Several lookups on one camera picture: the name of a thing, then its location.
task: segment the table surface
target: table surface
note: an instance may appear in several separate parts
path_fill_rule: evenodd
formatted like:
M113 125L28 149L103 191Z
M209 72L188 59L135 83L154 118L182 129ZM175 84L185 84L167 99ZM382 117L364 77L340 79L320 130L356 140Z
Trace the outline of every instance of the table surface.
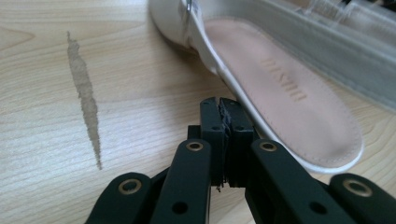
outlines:
M0 4L1 223L83 223L113 178L170 165L202 100L233 98L163 41L146 0ZM325 81L364 135L349 172L396 196L396 114ZM210 222L254 223L243 189L212 189Z

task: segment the white sandal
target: white sandal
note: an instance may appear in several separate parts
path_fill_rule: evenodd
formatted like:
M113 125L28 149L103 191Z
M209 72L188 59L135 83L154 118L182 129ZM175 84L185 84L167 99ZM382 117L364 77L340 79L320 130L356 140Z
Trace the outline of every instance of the white sandal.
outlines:
M344 172L363 150L359 125L319 77L259 28L263 21L252 18L263 7L254 0L149 1L161 33L198 51L259 132L283 144L310 171Z

